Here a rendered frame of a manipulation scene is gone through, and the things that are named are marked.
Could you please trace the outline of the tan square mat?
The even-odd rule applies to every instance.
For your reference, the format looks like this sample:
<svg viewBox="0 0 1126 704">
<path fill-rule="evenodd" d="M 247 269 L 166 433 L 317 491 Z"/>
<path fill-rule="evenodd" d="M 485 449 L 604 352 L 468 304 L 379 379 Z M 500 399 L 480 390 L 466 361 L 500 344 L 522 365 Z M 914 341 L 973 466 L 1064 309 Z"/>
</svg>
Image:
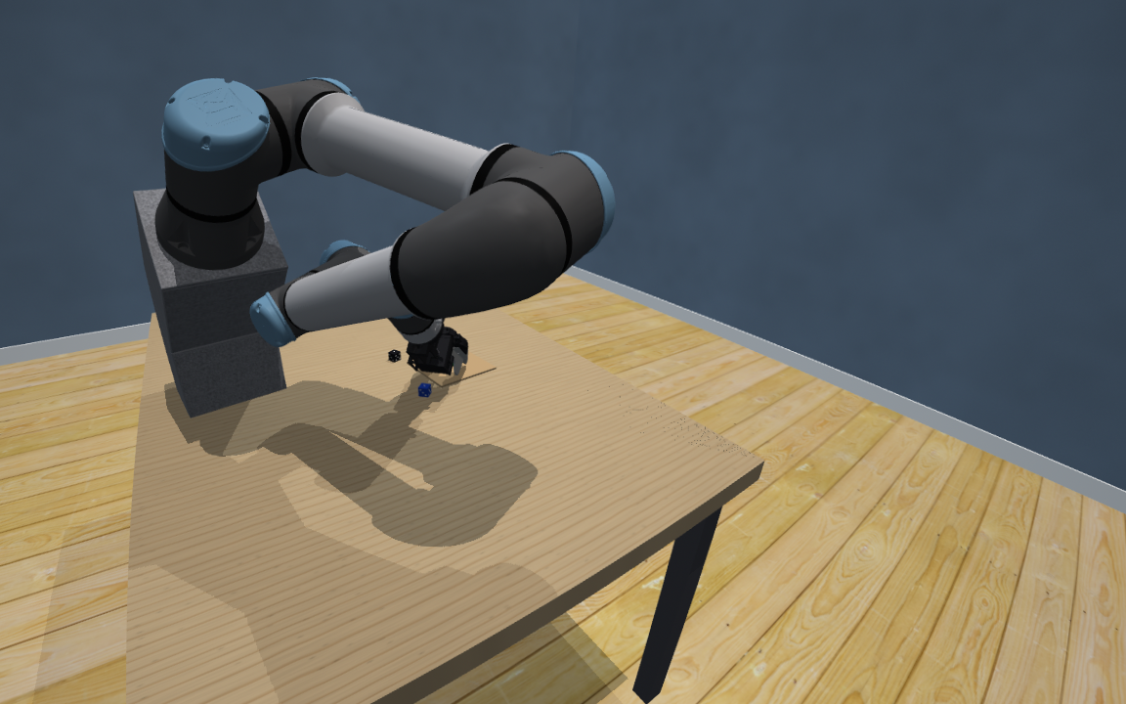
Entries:
<svg viewBox="0 0 1126 704">
<path fill-rule="evenodd" d="M 455 375 L 455 366 L 452 368 L 452 375 L 449 374 L 435 374 L 435 373 L 421 373 L 426 378 L 434 380 L 437 386 L 450 386 L 450 384 L 456 383 L 458 380 L 465 380 L 475 377 L 475 375 L 488 373 L 489 371 L 495 369 L 497 367 L 492 364 L 488 364 L 483 358 L 472 355 L 468 351 L 468 362 L 466 365 L 461 366 L 459 374 Z"/>
</svg>

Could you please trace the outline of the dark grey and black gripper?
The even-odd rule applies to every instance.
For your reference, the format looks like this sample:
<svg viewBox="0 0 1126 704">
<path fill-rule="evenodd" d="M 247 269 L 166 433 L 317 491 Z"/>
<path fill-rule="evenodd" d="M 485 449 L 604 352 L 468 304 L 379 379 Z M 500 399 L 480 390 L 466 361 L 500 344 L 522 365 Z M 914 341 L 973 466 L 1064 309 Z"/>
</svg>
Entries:
<svg viewBox="0 0 1126 704">
<path fill-rule="evenodd" d="M 443 324 L 441 330 L 439 330 L 438 335 L 435 335 L 432 340 L 428 340 L 425 344 L 408 344 L 406 353 L 410 355 L 408 364 L 412 366 L 412 369 L 415 369 L 415 373 L 418 373 L 418 369 L 421 369 L 422 373 L 452 375 L 453 364 L 455 364 L 455 375 L 457 375 L 459 374 L 461 365 L 466 365 L 466 360 L 468 360 L 468 340 L 461 337 L 452 327 L 444 327 Z M 412 364 L 415 364 L 415 366 Z"/>
</svg>

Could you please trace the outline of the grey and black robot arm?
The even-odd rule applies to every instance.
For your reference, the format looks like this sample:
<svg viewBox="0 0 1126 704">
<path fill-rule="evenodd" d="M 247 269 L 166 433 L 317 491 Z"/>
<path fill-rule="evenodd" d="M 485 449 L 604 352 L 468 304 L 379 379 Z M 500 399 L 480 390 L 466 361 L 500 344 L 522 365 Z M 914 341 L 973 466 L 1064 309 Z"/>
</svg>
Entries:
<svg viewBox="0 0 1126 704">
<path fill-rule="evenodd" d="M 316 269 L 256 298 L 256 332 L 276 347 L 381 318 L 410 344 L 428 342 L 444 318 L 535 297 L 613 226 L 613 186 L 591 157 L 468 146 L 364 112 L 330 77 L 259 90 L 194 81 L 168 100 L 161 139 L 166 191 L 153 220 L 159 243 L 185 266 L 231 269 L 253 258 L 265 232 L 259 184 L 301 168 L 350 173 L 443 210 L 378 252 L 336 241 Z"/>
</svg>

